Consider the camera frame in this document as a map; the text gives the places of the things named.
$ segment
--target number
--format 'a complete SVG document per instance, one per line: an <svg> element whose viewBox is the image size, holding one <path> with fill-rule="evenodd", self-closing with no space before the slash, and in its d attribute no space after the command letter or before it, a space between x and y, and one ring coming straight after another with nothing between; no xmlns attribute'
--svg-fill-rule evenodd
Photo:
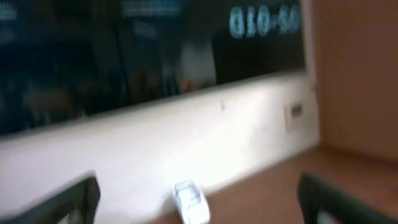
<svg viewBox="0 0 398 224"><path fill-rule="evenodd" d="M259 35L267 35L270 28L271 18L267 6L260 6L259 14L257 16L257 31Z"/></svg>
<svg viewBox="0 0 398 224"><path fill-rule="evenodd" d="M289 7L285 4L279 9L279 34L286 34L289 31Z"/></svg>
<svg viewBox="0 0 398 224"><path fill-rule="evenodd" d="M301 18L300 18L300 8L298 5L293 5L290 9L289 15L289 27L292 33L297 32L300 29Z"/></svg>
<svg viewBox="0 0 398 224"><path fill-rule="evenodd" d="M254 37L256 35L256 23L254 22L254 8L248 8L248 31L246 37Z"/></svg>
<svg viewBox="0 0 398 224"><path fill-rule="evenodd" d="M242 38L244 34L243 11L240 7L233 7L229 17L229 32L235 39Z"/></svg>

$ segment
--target white plastic object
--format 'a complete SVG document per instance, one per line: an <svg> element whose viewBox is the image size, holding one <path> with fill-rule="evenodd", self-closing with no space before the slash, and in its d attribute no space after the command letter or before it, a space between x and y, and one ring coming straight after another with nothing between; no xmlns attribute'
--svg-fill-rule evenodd
<svg viewBox="0 0 398 224"><path fill-rule="evenodd" d="M210 209L205 194L192 180L176 184L173 190L174 201L184 224L210 222Z"/></svg>

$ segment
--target brown floor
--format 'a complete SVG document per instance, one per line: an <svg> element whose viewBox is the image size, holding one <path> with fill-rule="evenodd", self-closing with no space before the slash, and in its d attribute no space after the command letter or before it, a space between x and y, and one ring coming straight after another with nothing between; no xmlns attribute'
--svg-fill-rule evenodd
<svg viewBox="0 0 398 224"><path fill-rule="evenodd" d="M302 172L316 174L398 219L398 164L316 149L210 195L211 224L303 223L296 198ZM181 223L177 213L153 222L174 223Z"/></svg>

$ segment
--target brown wall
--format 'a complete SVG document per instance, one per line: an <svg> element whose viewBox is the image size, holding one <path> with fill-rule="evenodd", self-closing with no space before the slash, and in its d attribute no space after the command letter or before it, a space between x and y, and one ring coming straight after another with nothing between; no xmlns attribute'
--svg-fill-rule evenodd
<svg viewBox="0 0 398 224"><path fill-rule="evenodd" d="M313 1L322 143L398 160L398 1Z"/></svg>

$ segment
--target electrical outlet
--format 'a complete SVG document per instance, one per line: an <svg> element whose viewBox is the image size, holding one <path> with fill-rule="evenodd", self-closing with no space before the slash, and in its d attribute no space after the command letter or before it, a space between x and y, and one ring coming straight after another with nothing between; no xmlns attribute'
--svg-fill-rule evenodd
<svg viewBox="0 0 398 224"><path fill-rule="evenodd" d="M305 117L305 107L303 101L286 104L284 113L286 131L293 131L303 125Z"/></svg>

